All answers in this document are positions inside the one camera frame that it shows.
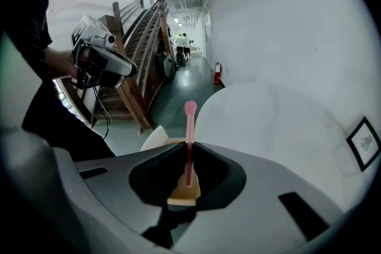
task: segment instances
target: person's hand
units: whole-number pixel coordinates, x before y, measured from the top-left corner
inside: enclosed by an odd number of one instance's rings
[[[89,52],[90,52],[89,48],[85,48],[85,50],[82,51],[82,53],[79,57],[80,67],[86,65],[86,63],[89,61]],[[69,76],[71,76],[74,79],[77,79],[78,69],[71,62],[71,53],[70,53],[69,62],[67,64],[68,64],[67,71],[68,71]]]

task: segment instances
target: person's arm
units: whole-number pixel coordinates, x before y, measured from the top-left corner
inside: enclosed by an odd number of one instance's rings
[[[52,48],[45,48],[45,62],[50,67],[53,79],[61,79],[71,76],[77,79],[77,68],[71,62],[71,50],[56,51]],[[89,59],[89,50],[82,52],[80,62],[86,62]]]

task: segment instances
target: person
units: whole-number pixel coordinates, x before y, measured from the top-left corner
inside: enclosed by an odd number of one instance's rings
[[[188,54],[188,56],[191,56],[191,49],[189,47],[189,37],[187,37],[186,33],[183,33],[183,47],[184,47],[184,53]]]
[[[53,79],[68,76],[76,79],[77,68],[71,63],[71,51],[49,47],[52,43],[46,23],[49,0],[27,0],[27,5],[23,4],[26,0],[6,1],[4,7],[17,10],[4,10],[2,29],[42,79],[22,128],[43,137],[52,147],[68,150],[74,162],[115,156],[103,138],[78,120],[59,99]],[[85,64],[87,60],[88,50],[81,62]]]
[[[180,34],[176,39],[176,49],[177,49],[177,63],[179,65],[183,64],[183,36]]]

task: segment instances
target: pink spoon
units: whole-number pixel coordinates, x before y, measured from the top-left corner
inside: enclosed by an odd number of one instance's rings
[[[186,113],[186,163],[185,163],[185,185],[192,187],[193,175],[193,158],[192,158],[192,145],[195,143],[195,113],[197,104],[195,101],[188,101],[185,103]]]

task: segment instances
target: black frame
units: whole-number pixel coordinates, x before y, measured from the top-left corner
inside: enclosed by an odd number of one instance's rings
[[[374,155],[371,157],[371,159],[368,161],[368,163],[364,164],[363,160],[361,159],[361,156],[359,154],[359,152],[357,151],[357,148],[356,146],[353,144],[353,141],[352,141],[352,138],[357,134],[357,132],[359,131],[359,129],[363,126],[363,125],[366,125],[370,132],[372,133],[377,145],[379,146],[378,150],[376,151],[376,153],[374,153]],[[377,156],[379,155],[379,153],[381,152],[381,142],[380,142],[380,139],[377,135],[377,133],[375,132],[374,128],[371,126],[371,124],[369,123],[368,119],[366,117],[364,117],[361,122],[359,123],[359,125],[357,125],[356,129],[351,133],[351,135],[346,139],[346,141],[348,142],[349,146],[351,147],[355,157],[356,157],[356,160],[360,166],[360,169],[361,171],[364,171],[367,169],[367,167],[374,161],[374,159],[377,158]]]

